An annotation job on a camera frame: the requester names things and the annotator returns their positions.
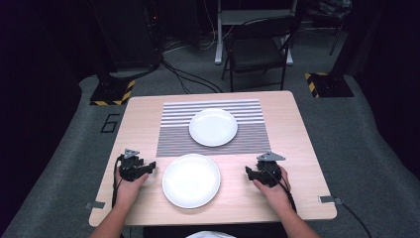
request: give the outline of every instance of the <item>finger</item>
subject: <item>finger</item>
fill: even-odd
[[[145,173],[144,175],[142,175],[140,178],[137,178],[134,182],[138,185],[141,186],[149,177],[148,173]]]
[[[260,181],[258,181],[257,179],[253,180],[254,185],[262,192],[264,193],[264,191],[266,190],[266,186],[264,184],[262,184]]]

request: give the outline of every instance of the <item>black stand base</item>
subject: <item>black stand base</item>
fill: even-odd
[[[134,80],[114,80],[111,84],[99,83],[90,97],[90,105],[123,105],[130,98]]]
[[[328,73],[305,73],[313,97],[353,97],[346,81]]]

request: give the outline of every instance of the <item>striped placemat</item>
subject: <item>striped placemat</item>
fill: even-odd
[[[238,121],[238,132],[229,143],[206,147],[195,142],[189,134],[189,122],[198,112],[220,108],[230,112]],[[167,102],[163,104],[157,157],[179,157],[186,154],[237,155],[270,151],[263,112],[258,99]]]

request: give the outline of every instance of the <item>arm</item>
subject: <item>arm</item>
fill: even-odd
[[[120,170],[117,170],[116,179],[121,182],[118,186],[115,205],[90,237],[120,237],[124,221],[136,201],[140,186],[148,177],[149,174],[144,174],[134,181],[126,181],[121,179]]]
[[[283,178],[281,183],[290,187],[290,183],[287,178],[287,171],[281,168],[281,174]],[[276,185],[274,187],[267,187],[260,183],[258,180],[253,180],[254,185],[262,192],[265,198],[268,200],[269,205],[280,218],[287,236],[290,238],[294,237],[320,237],[309,225],[300,218],[296,212],[291,208],[287,194],[280,187]]]

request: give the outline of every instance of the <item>table leg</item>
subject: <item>table leg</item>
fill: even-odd
[[[281,43],[283,44],[283,43],[284,43],[284,41],[286,41],[288,37],[289,37],[289,36],[286,36],[285,38],[280,38]],[[292,66],[292,65],[293,65],[293,58],[291,57],[291,50],[290,50],[290,49],[289,49],[289,51],[287,52],[287,60],[286,60],[286,64],[287,64],[287,65],[289,65],[289,66]]]
[[[217,0],[217,49],[214,63],[222,63],[223,56],[223,39],[222,39],[222,6],[221,0]]]

